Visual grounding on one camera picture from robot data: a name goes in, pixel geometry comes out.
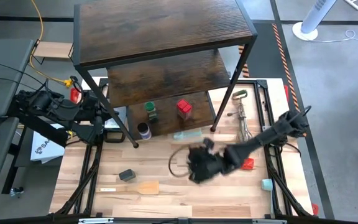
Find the floor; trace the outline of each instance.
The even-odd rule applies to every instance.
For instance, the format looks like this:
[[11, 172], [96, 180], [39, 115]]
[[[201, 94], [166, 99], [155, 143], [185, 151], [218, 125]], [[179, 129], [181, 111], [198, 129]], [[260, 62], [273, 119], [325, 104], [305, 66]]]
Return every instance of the floor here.
[[[70, 17], [73, 15], [74, 3], [81, 2], [86, 0], [36, 1], [45, 17]], [[301, 21], [314, 1], [276, 0], [275, 3], [278, 14], [272, 10], [270, 0], [244, 0], [251, 19], [274, 20], [279, 16], [282, 21]], [[1, 0], [0, 16], [36, 16], [36, 12], [29, 0], [17, 0], [15, 4]], [[343, 21], [339, 22], [342, 24], [346, 21], [358, 21], [358, 12], [343, 0], [337, 0], [324, 20]], [[44, 26], [44, 40], [72, 41], [72, 23], [45, 22]], [[318, 27], [318, 40], [343, 39], [348, 29], [356, 31], [358, 37], [358, 25], [321, 25]], [[312, 168], [312, 164], [319, 162], [335, 219], [358, 221], [358, 41], [304, 42], [292, 34], [290, 24], [282, 25], [282, 30], [282, 41], [288, 47], [292, 62], [291, 75], [297, 82], [295, 88], [298, 101], [313, 107], [308, 120], [319, 161], [311, 161], [305, 140], [299, 141], [311, 200], [322, 205]], [[37, 39], [39, 33], [38, 22], [0, 21], [0, 38]], [[239, 56], [237, 47], [220, 49], [220, 52], [227, 70], [232, 72]], [[270, 65], [269, 61], [260, 63]], [[70, 61], [46, 60], [38, 67], [44, 73], [57, 78], [77, 75]], [[36, 75], [30, 68], [26, 72]], [[97, 70], [92, 74], [101, 76], [106, 75], [106, 72]], [[274, 74], [265, 74], [265, 77], [271, 76]], [[24, 78], [23, 82], [36, 86], [36, 82], [31, 79]], [[53, 85], [51, 88], [68, 96], [68, 90], [64, 86]], [[10, 160], [8, 157], [0, 183], [6, 176]], [[19, 169], [15, 186], [25, 187], [25, 194], [21, 198], [0, 195], [0, 218], [45, 215], [57, 174], [58, 167]]]

